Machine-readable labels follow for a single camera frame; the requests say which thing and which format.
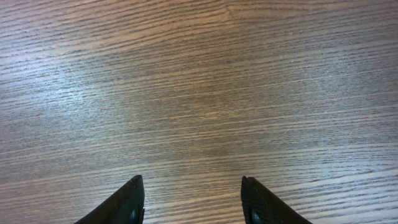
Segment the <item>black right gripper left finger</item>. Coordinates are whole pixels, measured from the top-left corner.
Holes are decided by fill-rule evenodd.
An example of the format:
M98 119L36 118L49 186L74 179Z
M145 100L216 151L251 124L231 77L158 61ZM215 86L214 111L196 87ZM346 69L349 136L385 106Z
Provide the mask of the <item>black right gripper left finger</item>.
M142 176L135 175L75 224L142 224L144 199Z

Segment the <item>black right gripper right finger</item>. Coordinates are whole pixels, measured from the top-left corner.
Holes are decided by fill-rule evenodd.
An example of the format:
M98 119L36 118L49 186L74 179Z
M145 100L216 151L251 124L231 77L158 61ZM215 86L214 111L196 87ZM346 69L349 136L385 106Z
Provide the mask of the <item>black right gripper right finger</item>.
M254 177L243 176L241 202L246 224L312 224Z

